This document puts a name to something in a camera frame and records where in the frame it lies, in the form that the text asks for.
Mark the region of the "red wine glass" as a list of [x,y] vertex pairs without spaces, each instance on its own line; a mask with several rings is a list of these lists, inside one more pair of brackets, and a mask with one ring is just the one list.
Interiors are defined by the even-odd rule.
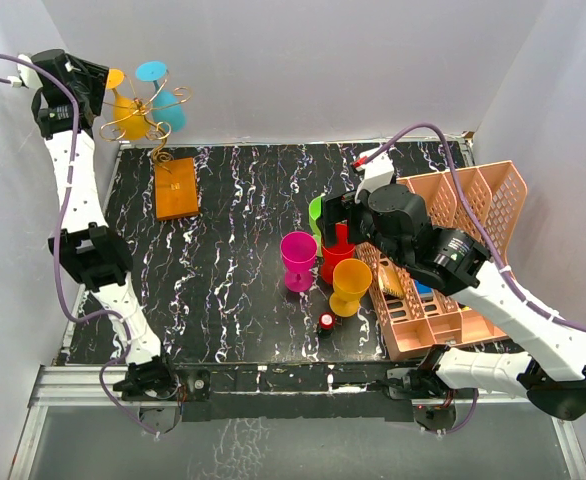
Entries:
[[323,264],[320,268],[320,276],[324,282],[333,284],[333,271],[343,260],[353,258],[355,245],[348,242],[348,226],[346,223],[336,225],[337,243],[334,246],[326,247],[321,243]]

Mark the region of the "orange wooden rack base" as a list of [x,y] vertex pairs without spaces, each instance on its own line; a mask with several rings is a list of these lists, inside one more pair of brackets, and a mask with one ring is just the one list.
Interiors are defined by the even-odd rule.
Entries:
[[154,167],[155,211],[159,221],[199,214],[198,186],[192,157]]

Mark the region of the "red black push button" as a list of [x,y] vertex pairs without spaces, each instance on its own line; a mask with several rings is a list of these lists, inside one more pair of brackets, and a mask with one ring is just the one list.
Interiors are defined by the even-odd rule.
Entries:
[[316,334],[319,339],[329,338],[335,328],[335,317],[331,312],[325,312],[320,315],[317,326]]

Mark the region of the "orange wine glass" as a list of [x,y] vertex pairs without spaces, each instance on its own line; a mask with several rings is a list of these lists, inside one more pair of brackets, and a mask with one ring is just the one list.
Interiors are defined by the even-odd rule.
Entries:
[[111,103],[113,120],[107,125],[113,130],[117,141],[135,141],[146,136],[148,124],[139,112],[138,105],[119,93],[126,75],[119,69],[110,68],[106,81],[106,89],[113,94]]
[[332,312],[339,317],[355,315],[371,282],[372,272],[365,262],[355,258],[341,261],[333,270]]

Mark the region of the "teal wine glass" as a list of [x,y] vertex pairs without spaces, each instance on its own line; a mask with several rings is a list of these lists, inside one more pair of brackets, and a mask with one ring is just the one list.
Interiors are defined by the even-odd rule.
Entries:
[[149,61],[137,67],[136,78],[145,83],[152,83],[155,92],[151,99],[151,115],[156,123],[163,122],[170,127],[170,132],[178,132],[187,125],[183,105],[191,98],[189,87],[168,86],[168,67],[161,61]]

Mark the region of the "magenta wine glass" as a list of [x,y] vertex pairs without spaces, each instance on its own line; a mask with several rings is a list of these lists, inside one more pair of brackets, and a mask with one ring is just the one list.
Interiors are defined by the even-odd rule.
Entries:
[[314,282],[312,268],[317,254],[314,237],[302,231],[290,232],[282,239],[280,252],[285,268],[285,286],[297,293],[308,290]]

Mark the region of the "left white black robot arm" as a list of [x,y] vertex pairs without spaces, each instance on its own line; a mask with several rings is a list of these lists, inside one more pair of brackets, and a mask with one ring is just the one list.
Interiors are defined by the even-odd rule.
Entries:
[[60,220],[48,241],[54,270],[66,272],[101,305],[125,351],[127,373],[113,389],[124,398],[168,399],[179,387],[159,337],[132,285],[132,255],[108,226],[97,191],[92,125],[100,116],[108,70],[62,49],[31,57],[40,81],[32,112],[56,178]]

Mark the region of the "blue white box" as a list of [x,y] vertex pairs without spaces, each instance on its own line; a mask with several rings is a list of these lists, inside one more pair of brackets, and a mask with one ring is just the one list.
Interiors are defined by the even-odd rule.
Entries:
[[430,287],[425,286],[418,281],[415,281],[414,284],[415,284],[416,291],[420,296],[432,296],[433,295],[433,290]]

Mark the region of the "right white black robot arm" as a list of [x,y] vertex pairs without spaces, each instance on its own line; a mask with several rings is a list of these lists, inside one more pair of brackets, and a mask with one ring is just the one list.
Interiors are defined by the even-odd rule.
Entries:
[[498,354],[435,345],[405,377],[408,388],[433,397],[460,389],[502,392],[568,421],[586,413],[586,333],[531,309],[483,244],[460,229],[433,225],[421,196],[389,183],[323,197],[317,224],[329,245],[338,240],[339,223],[346,224],[350,243],[373,245],[412,279],[487,318],[523,349]]

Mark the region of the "yellow book in organizer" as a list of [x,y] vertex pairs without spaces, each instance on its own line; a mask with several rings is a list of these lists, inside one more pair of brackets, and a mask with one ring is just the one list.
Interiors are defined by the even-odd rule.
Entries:
[[399,276],[391,264],[380,263],[378,266],[378,284],[384,295],[403,299],[405,296]]

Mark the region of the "green wine glass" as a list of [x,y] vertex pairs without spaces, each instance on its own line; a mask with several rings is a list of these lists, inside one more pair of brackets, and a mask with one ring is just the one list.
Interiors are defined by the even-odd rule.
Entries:
[[314,198],[309,203],[309,207],[308,207],[309,226],[311,228],[313,238],[317,244],[317,251],[316,251],[317,257],[322,256],[321,231],[317,225],[317,220],[321,216],[322,197],[323,197],[323,194]]

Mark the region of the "pink plastic file organizer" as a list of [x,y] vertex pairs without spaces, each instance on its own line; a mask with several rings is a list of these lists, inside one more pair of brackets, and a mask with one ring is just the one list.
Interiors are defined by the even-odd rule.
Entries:
[[[524,180],[510,161],[462,168],[457,174],[471,209],[500,255],[505,256],[526,199]],[[450,173],[415,175],[398,182],[424,198],[434,224],[459,228],[478,241],[482,239],[459,201]],[[373,273],[369,295],[391,360],[421,357],[434,344],[467,347],[507,338],[490,320],[438,292],[431,300],[421,298],[413,280],[401,268],[394,266],[404,298],[384,295],[378,284],[378,266],[390,262],[368,243],[359,245],[356,251]]]

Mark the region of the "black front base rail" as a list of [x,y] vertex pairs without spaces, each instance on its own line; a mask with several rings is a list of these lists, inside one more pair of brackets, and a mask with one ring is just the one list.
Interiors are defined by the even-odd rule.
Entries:
[[416,379],[414,362],[199,363],[176,368],[184,422],[382,418],[410,422],[420,404],[448,406],[443,386]]

